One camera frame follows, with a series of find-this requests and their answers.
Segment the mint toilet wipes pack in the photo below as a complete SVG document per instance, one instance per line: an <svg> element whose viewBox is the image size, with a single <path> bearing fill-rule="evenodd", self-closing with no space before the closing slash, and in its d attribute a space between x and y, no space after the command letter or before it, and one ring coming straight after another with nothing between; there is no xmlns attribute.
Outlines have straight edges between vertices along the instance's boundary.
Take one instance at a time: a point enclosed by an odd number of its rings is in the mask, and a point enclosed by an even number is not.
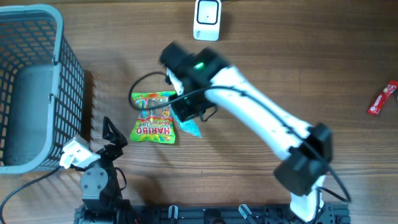
<svg viewBox="0 0 398 224"><path fill-rule="evenodd" d="M186 133L191 134L192 136L202 138L199 127L197 126L196 122L193 119L188 121L181 121L174 110L171 110L171 114L182 131L185 131Z"/></svg>

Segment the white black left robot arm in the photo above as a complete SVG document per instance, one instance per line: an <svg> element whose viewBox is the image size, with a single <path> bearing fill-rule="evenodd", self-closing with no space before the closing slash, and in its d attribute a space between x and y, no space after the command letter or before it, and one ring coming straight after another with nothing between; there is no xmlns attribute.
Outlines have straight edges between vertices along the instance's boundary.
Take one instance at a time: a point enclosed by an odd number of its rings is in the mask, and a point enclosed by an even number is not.
<svg viewBox="0 0 398 224"><path fill-rule="evenodd" d="M74 224L130 224L139 223L139 217L128 199L123 199L117 173L123 181L126 176L113 161L123 155L127 139L111 120L103 118L102 138L109 141L95 154L99 159L84 168L80 180L83 205L75 209Z"/></svg>

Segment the colourful candy bag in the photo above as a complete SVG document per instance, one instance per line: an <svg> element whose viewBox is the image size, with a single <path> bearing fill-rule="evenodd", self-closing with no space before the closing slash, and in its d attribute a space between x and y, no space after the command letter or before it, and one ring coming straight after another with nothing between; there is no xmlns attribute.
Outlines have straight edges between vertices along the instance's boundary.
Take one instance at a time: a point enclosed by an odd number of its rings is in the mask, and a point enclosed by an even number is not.
<svg viewBox="0 0 398 224"><path fill-rule="evenodd" d="M153 93L132 93L131 99L140 108L155 107L167 103L174 91ZM175 133L170 106L155 110L144 110L139 113L134 128L130 134L132 142L156 142L174 144Z"/></svg>

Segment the red Nescafe stick sachet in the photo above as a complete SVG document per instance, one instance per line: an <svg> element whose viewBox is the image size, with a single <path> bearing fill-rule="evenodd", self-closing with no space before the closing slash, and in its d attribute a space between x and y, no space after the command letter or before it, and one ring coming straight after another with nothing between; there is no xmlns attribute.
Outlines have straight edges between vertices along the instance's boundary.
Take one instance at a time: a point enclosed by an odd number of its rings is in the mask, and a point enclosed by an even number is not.
<svg viewBox="0 0 398 224"><path fill-rule="evenodd" d="M391 80L381 91L379 96L375 99L373 104L368 109L368 114L377 115L380 113L386 100L397 90L397 81Z"/></svg>

